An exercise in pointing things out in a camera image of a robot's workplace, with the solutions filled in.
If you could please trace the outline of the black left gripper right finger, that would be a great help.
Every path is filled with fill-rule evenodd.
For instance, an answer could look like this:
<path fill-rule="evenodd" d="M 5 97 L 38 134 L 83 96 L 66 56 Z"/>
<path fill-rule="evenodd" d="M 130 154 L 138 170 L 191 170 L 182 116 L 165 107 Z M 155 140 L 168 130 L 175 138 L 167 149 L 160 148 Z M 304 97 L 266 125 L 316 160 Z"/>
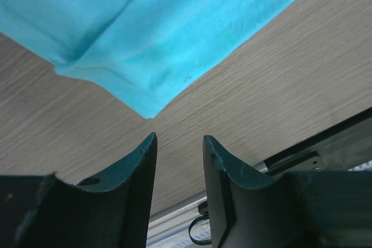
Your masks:
<path fill-rule="evenodd" d="M 203 139 L 213 247 L 370 247 L 371 172 L 270 177 Z"/>

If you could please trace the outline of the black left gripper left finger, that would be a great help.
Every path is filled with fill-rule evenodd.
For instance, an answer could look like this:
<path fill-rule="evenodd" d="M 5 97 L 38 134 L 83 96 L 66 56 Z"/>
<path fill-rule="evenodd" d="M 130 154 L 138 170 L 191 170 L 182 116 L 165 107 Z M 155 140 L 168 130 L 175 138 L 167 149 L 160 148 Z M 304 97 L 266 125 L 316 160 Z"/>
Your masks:
<path fill-rule="evenodd" d="M 1 176 L 2 247 L 145 247 L 158 139 L 68 184 L 56 174 Z"/>

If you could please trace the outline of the cyan t-shirt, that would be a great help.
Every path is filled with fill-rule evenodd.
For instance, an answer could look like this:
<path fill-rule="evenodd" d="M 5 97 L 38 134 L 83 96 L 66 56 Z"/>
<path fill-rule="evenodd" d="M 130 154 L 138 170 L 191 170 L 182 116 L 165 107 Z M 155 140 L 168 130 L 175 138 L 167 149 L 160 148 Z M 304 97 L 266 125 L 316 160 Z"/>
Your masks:
<path fill-rule="evenodd" d="M 1 32 L 154 118 L 295 0 L 1 0 Z"/>

